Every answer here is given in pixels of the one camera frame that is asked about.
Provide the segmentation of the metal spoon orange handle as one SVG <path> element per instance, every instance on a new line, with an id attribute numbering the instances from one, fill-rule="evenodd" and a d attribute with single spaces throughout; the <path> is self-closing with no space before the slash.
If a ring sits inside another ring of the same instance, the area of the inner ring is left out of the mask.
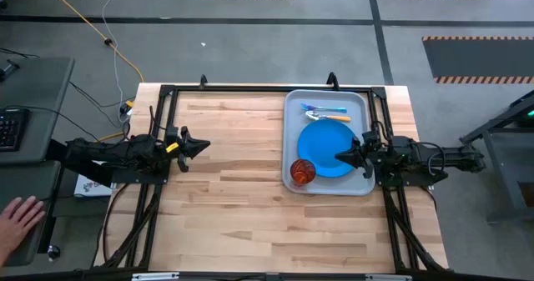
<path id="1" fill-rule="evenodd" d="M 351 121 L 351 118 L 348 116 L 335 116 L 335 115 L 325 115 L 325 114 L 318 114 L 314 111 L 306 111 L 305 115 L 312 119 L 312 120 L 321 120 L 321 119 L 329 119 L 329 120 L 335 120 L 340 121 L 343 123 L 349 123 Z"/>

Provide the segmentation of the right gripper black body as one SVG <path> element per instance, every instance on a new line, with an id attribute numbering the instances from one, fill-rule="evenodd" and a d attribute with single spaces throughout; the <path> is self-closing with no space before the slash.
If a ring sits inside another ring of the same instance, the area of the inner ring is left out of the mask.
<path id="1" fill-rule="evenodd" d="M 393 153 L 393 147 L 385 143 L 366 143 L 362 149 L 365 174 L 372 174 Z"/>

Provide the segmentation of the black metal table frame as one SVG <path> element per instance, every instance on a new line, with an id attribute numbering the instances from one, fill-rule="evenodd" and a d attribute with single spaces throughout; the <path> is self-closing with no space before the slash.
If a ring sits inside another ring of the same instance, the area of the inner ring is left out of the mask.
<path id="1" fill-rule="evenodd" d="M 139 86 L 131 131 L 149 128 L 149 108 L 186 126 L 209 147 L 171 168 L 159 190 L 154 231 L 133 247 L 151 271 L 256 273 L 391 273 L 416 257 L 401 239 L 393 254 L 381 190 L 363 197 L 292 193 L 281 176 L 282 84 L 186 83 L 177 98 L 161 85 Z"/>

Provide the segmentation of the white printed box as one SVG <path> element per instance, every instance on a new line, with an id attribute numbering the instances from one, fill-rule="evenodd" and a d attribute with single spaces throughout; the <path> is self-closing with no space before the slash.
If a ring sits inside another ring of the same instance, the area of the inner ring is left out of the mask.
<path id="1" fill-rule="evenodd" d="M 73 194 L 79 197 L 90 198 L 109 197 L 112 194 L 112 189 L 94 182 L 83 175 L 78 175 Z"/>

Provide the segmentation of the orange translucent cup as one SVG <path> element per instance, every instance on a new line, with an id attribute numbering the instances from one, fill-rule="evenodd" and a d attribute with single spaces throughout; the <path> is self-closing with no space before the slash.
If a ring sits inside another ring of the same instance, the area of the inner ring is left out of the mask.
<path id="1" fill-rule="evenodd" d="M 309 160 L 298 159 L 291 164 L 290 176 L 295 186 L 305 186 L 316 177 L 315 165 Z"/>

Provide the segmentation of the silver aluminium extrusion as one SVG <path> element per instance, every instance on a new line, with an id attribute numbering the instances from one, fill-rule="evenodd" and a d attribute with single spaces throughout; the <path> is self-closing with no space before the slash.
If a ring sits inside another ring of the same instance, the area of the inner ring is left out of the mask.
<path id="1" fill-rule="evenodd" d="M 365 281 L 413 281 L 411 276 L 399 274 L 368 273 Z"/>
<path id="2" fill-rule="evenodd" d="M 176 281 L 179 272 L 135 273 L 131 281 Z"/>

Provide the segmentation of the grey desk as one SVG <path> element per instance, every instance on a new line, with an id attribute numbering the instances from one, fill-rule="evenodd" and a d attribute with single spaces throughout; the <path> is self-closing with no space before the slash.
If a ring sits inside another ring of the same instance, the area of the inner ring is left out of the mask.
<path id="1" fill-rule="evenodd" d="M 44 253 L 53 231 L 51 217 L 58 182 L 63 170 L 47 160 L 58 113 L 70 81 L 71 58 L 28 58 L 12 60 L 20 68 L 0 83 L 0 109 L 26 108 L 30 111 L 19 150 L 0 152 L 0 213 L 17 197 L 30 196 L 43 202 L 44 218 L 27 234 L 9 256 L 5 266 L 30 264 Z"/>

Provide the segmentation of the blue round plate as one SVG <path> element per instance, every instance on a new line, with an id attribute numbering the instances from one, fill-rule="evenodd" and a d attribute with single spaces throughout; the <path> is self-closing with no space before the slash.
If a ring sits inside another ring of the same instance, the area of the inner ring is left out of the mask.
<path id="1" fill-rule="evenodd" d="M 312 162 L 318 176 L 340 178 L 354 168 L 335 158 L 351 148 L 354 132 L 345 124 L 332 120 L 308 123 L 301 131 L 297 150 L 299 157 Z"/>

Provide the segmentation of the grey metal cart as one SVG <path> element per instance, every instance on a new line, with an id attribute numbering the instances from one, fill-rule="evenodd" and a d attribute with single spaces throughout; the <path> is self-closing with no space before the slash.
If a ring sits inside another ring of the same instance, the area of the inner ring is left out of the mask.
<path id="1" fill-rule="evenodd" d="M 534 221 L 534 90 L 503 113 L 460 138 L 481 139 L 510 206 L 490 214 L 489 224 Z"/>

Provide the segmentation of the black keyboard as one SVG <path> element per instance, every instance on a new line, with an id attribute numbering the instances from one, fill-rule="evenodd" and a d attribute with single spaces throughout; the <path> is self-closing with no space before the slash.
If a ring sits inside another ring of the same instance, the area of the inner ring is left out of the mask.
<path id="1" fill-rule="evenodd" d="M 0 152 L 19 150 L 29 120 L 26 108 L 0 109 Z"/>

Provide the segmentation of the iridescent blue fork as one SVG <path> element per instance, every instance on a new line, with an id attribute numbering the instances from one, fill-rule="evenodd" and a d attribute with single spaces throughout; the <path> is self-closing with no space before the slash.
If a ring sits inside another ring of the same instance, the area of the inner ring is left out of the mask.
<path id="1" fill-rule="evenodd" d="M 314 106 L 306 103 L 302 103 L 301 108 L 305 111 L 311 111 L 311 112 L 335 112 L 335 113 L 347 113 L 346 108 L 329 108 L 329 107 L 322 107 L 322 106 Z"/>

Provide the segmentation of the grey plastic tray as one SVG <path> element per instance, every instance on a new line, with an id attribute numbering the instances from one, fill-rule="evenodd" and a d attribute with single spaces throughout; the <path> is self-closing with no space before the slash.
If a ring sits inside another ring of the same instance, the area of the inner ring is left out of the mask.
<path id="1" fill-rule="evenodd" d="M 282 181 L 293 193 L 301 194 L 329 194 L 365 196 L 374 186 L 375 179 L 364 178 L 363 168 L 354 168 L 350 173 L 340 178 L 326 178 L 316 174 L 315 179 L 305 186 L 297 187 L 293 184 L 290 176 L 291 164 L 301 159 L 297 150 L 297 143 L 301 131 L 308 123 L 315 120 L 305 115 L 301 104 L 306 103 L 314 106 L 329 108 L 346 108 L 347 113 L 316 112 L 318 114 L 348 116 L 351 118 L 345 124 L 361 140 L 362 134 L 370 131 L 370 115 L 366 100 L 358 93 L 351 92 L 327 92 L 318 90 L 294 90 L 285 98 L 284 124 L 283 124 L 283 151 L 282 151 Z"/>

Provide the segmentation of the black hazard-striped floor mat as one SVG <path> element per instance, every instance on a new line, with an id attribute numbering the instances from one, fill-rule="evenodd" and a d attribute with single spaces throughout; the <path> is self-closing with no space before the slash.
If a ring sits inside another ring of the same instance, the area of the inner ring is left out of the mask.
<path id="1" fill-rule="evenodd" d="M 422 43 L 436 83 L 534 83 L 534 37 L 429 36 Z"/>

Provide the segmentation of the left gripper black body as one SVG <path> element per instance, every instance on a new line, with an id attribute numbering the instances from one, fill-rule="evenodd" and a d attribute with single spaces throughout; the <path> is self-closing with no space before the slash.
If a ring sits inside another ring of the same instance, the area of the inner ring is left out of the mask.
<path id="1" fill-rule="evenodd" d="M 173 150 L 170 153 L 166 152 L 166 148 L 170 145 L 164 142 L 163 140 L 157 139 L 154 146 L 154 164 L 156 167 L 163 167 L 166 163 L 170 162 L 172 159 L 179 157 L 179 148 L 182 143 L 177 140 L 176 143 L 179 144 L 179 147 Z"/>

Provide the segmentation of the person's hand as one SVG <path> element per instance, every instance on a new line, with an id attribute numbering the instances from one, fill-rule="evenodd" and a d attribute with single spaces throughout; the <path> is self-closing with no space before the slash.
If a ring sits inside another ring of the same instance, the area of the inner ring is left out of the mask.
<path id="1" fill-rule="evenodd" d="M 35 196 L 17 197 L 0 213 L 0 268 L 44 215 L 43 202 Z"/>

